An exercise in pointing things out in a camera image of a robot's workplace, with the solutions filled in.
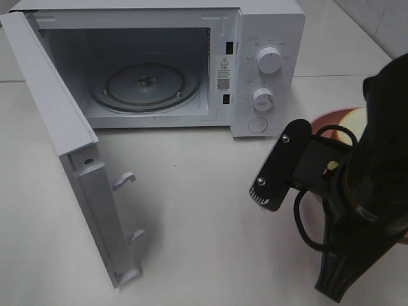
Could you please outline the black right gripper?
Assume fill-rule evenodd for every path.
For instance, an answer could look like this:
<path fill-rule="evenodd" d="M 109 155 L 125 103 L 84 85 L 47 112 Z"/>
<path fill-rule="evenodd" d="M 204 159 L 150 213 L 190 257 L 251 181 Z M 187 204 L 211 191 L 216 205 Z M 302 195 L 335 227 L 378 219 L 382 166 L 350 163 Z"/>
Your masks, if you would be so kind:
<path fill-rule="evenodd" d="M 402 229 L 387 234 L 382 221 L 366 219 L 352 206 L 344 182 L 351 149 L 338 141 L 313 136 L 293 170 L 299 189 L 293 207 L 296 226 L 309 247 L 323 252 L 315 288 L 335 302 L 340 302 L 349 287 L 393 247 L 380 244 L 399 240 L 405 234 Z M 300 216 L 301 200 L 309 191 L 323 201 L 325 230 L 321 244 L 308 236 Z"/>

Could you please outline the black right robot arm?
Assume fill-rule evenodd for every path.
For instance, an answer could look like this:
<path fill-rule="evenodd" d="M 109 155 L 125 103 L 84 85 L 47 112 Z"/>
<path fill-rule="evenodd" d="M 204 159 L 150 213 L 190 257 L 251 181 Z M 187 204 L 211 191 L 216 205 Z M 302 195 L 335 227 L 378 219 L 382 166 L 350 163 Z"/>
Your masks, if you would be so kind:
<path fill-rule="evenodd" d="M 366 78 L 363 96 L 367 125 L 335 169 L 322 243 L 303 227 L 304 189 L 293 206 L 303 241 L 322 254 L 316 289 L 336 302 L 407 233 L 407 56 Z"/>

